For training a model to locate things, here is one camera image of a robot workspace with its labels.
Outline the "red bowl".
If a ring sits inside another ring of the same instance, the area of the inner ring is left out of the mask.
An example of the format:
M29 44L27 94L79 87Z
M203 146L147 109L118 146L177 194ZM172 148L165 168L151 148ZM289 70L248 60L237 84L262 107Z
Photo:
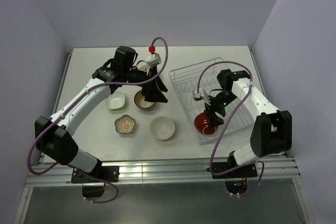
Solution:
M194 119L194 126L202 135L210 136L217 132L218 127L210 127L209 118L203 112L197 115Z

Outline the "floral leaf pattern bowl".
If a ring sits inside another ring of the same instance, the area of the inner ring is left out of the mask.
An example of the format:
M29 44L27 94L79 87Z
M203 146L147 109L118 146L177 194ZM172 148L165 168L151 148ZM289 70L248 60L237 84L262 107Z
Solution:
M146 72L148 73L149 72L149 67L147 65L147 63L143 60L140 60L137 64L136 64L136 68L140 71L143 71L143 72Z

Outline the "beige bowl with flower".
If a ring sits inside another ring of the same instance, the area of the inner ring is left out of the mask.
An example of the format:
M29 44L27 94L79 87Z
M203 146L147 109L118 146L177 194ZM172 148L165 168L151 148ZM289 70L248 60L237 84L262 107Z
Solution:
M174 121L166 116L154 118L150 124L151 135L160 141L169 140L175 132Z

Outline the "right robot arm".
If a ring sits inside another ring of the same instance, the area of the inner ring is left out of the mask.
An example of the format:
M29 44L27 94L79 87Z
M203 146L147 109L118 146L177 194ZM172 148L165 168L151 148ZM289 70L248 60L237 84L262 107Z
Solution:
M220 92L211 96L201 89L197 97L204 100L204 114L209 119L209 126L222 125L227 128L229 121L223 120L226 107L234 100L239 100L251 115L254 126L249 143L230 153L227 159L228 173L234 177L245 171L249 164L261 157L282 153L292 147L292 115L287 110L280 110L254 86L249 72L222 70L217 75Z

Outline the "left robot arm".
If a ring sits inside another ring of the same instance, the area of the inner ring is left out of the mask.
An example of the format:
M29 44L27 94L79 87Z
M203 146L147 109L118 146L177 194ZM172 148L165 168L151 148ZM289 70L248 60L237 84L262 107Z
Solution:
M146 102L168 102L164 95L167 88L159 77L161 70L157 69L166 61L161 60L153 45L149 52L149 71L144 72L134 66L138 54L133 48L118 47L114 57L92 74L83 90L67 105L48 118L41 116L36 120L36 148L58 164L82 170L89 181L98 181L102 176L101 161L81 150L72 136L91 111L122 86L141 87Z

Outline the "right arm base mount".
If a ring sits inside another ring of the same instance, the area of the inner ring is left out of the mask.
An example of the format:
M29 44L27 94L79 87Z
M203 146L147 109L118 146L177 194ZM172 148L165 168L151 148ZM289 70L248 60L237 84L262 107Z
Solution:
M234 179L225 181L226 189L234 195L243 194L248 190L248 178L256 178L258 175L256 166L250 164L224 175L212 175L213 179Z

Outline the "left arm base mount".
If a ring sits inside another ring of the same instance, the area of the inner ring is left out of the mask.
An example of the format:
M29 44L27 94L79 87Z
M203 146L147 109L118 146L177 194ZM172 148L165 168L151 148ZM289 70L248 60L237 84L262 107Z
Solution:
M97 189L93 186L82 186L83 199L92 204L105 204L114 201L119 195L119 189L114 184L119 179L119 166L99 166L92 172L84 172L73 167L71 182L73 184L103 183ZM107 186L115 189L115 195L110 199L98 200L105 192Z

